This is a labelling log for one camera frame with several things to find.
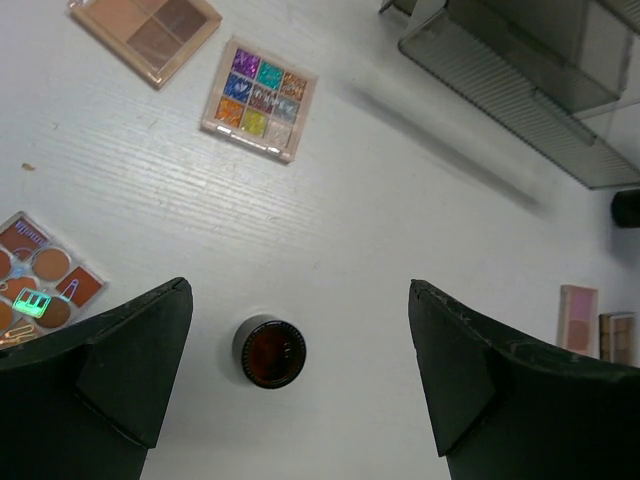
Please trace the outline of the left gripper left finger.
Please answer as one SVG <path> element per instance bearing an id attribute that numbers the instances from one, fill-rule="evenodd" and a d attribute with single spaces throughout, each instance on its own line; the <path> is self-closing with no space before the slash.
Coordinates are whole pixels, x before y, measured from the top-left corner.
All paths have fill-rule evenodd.
<path id="1" fill-rule="evenodd" d="M 2 351 L 2 478 L 140 478 L 192 314 L 191 286 L 174 278 Z"/>

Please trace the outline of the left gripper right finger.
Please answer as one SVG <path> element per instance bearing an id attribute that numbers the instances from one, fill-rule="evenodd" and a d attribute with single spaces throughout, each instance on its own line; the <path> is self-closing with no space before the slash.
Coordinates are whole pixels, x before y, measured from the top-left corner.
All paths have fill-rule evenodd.
<path id="1" fill-rule="evenodd" d="M 410 330 L 454 479 L 635 479 L 639 371 L 561 349 L 415 280 Z"/>

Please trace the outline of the amber glass jar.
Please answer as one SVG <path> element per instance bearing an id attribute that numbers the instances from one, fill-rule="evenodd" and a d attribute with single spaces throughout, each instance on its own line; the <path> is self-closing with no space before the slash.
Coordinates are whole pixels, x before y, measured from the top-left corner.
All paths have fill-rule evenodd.
<path id="1" fill-rule="evenodd" d="M 293 324 L 270 314 L 244 320 L 232 341 L 232 357 L 244 377 L 268 390 L 291 384 L 302 372 L 306 341 Z"/>

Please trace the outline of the black jar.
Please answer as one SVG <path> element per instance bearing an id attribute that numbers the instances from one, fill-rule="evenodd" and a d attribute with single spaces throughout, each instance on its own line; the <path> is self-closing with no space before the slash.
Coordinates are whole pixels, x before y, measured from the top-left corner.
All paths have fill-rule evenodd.
<path id="1" fill-rule="evenodd" d="M 640 190 L 617 192 L 611 201 L 611 216 L 619 228 L 640 227 Z"/>

